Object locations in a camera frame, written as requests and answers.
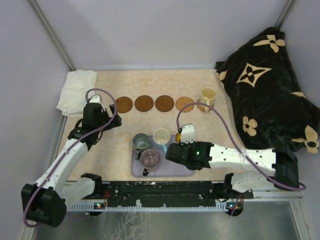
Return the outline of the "dark wooden coaster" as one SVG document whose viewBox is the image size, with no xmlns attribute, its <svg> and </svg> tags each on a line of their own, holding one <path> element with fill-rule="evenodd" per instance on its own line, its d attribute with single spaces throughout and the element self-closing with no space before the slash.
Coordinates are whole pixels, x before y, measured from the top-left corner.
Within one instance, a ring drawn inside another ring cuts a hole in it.
<svg viewBox="0 0 320 240">
<path fill-rule="evenodd" d="M 127 113 L 132 109 L 133 101 L 127 96 L 122 96 L 116 99 L 116 106 L 118 113 Z"/>
<path fill-rule="evenodd" d="M 155 107 L 160 112 L 169 112 L 175 105 L 171 96 L 161 95 L 155 101 Z"/>
</svg>

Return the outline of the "white mug blue handle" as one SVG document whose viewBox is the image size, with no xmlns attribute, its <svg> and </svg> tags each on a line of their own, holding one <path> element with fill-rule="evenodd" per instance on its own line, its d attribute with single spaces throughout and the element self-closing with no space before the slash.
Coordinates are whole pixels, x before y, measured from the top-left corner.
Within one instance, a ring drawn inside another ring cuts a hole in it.
<svg viewBox="0 0 320 240">
<path fill-rule="evenodd" d="M 167 152 L 171 141 L 171 134 L 167 129 L 159 128 L 155 130 L 152 135 L 152 139 L 159 150 L 164 153 Z"/>
</svg>

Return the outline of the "light woven coaster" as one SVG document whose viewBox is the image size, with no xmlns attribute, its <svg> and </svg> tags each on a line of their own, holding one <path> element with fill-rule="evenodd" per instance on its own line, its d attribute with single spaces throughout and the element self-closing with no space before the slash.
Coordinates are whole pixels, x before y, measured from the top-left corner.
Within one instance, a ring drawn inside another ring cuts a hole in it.
<svg viewBox="0 0 320 240">
<path fill-rule="evenodd" d="M 204 112 L 204 113 L 208 113 L 214 108 L 214 104 L 211 105 L 211 108 L 205 107 L 205 106 L 200 105 L 200 104 L 197 104 L 196 106 L 201 112 Z"/>
</svg>

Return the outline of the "brown wooden coaster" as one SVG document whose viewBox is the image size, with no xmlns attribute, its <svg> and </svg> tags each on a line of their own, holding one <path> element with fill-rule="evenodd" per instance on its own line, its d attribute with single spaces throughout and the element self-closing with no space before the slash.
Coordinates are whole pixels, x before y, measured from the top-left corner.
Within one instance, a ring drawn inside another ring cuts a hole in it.
<svg viewBox="0 0 320 240">
<path fill-rule="evenodd" d="M 154 106 L 154 101 L 149 95 L 141 95 L 134 102 L 135 108 L 140 112 L 148 112 Z"/>
</svg>

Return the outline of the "woven rattan coaster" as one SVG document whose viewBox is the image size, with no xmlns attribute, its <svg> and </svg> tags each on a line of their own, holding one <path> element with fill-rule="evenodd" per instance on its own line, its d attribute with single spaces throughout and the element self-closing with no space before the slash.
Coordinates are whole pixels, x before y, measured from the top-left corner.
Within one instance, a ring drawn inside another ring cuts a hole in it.
<svg viewBox="0 0 320 240">
<path fill-rule="evenodd" d="M 181 96 L 175 102 L 175 107 L 177 110 L 181 111 L 185 106 L 193 103 L 194 100 L 188 96 Z M 189 113 L 194 109 L 194 105 L 186 107 L 182 112 Z"/>
</svg>

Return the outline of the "cream mug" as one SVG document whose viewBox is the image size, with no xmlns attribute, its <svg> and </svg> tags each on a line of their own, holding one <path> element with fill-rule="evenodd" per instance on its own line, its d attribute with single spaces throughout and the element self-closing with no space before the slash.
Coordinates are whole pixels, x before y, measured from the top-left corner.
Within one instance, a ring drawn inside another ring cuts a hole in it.
<svg viewBox="0 0 320 240">
<path fill-rule="evenodd" d="M 213 107 L 216 98 L 216 91 L 213 88 L 205 87 L 200 93 L 199 102 Z"/>
</svg>

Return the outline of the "yellow mug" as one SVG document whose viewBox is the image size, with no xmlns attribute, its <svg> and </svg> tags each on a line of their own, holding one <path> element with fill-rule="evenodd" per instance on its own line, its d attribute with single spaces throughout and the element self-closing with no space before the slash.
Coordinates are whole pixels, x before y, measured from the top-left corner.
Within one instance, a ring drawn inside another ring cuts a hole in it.
<svg viewBox="0 0 320 240">
<path fill-rule="evenodd" d="M 181 142 L 181 133 L 177 133 L 176 135 L 175 135 L 175 142 L 176 143 L 180 143 Z"/>
</svg>

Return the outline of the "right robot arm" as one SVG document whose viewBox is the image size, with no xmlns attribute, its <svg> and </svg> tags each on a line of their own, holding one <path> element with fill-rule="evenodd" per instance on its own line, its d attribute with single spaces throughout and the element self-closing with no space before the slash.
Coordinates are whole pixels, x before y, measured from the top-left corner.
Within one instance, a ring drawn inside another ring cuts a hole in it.
<svg viewBox="0 0 320 240">
<path fill-rule="evenodd" d="M 210 142 L 172 143 L 165 158 L 189 170 L 231 168 L 238 173 L 225 175 L 223 192 L 229 198 L 239 193 L 273 185 L 286 191 L 303 191 L 298 160 L 287 147 L 234 149 Z"/>
</svg>

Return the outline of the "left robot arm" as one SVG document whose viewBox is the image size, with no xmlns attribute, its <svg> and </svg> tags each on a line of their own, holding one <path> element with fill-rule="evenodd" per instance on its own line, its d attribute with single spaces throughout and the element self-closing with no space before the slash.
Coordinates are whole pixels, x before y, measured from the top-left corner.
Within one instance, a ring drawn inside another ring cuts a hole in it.
<svg viewBox="0 0 320 240">
<path fill-rule="evenodd" d="M 111 104 L 109 107 L 112 116 L 100 102 L 87 103 L 82 119 L 75 124 L 62 152 L 49 169 L 34 184 L 24 185 L 21 200 L 26 227 L 36 227 L 38 224 L 57 227 L 73 204 L 88 196 L 97 199 L 103 195 L 102 178 L 96 174 L 84 173 L 71 185 L 66 186 L 65 183 L 78 162 L 102 138 L 103 132 L 121 126 L 117 105 Z"/>
</svg>

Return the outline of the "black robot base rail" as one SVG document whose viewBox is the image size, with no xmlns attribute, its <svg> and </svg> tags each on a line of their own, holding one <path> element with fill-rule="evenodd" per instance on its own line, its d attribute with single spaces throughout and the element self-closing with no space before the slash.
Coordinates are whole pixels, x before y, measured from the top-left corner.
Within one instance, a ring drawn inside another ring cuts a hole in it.
<svg viewBox="0 0 320 240">
<path fill-rule="evenodd" d="M 216 200 L 236 199 L 239 192 L 213 181 L 110 181 L 85 200 L 102 200 L 108 207 L 214 207 Z"/>
</svg>

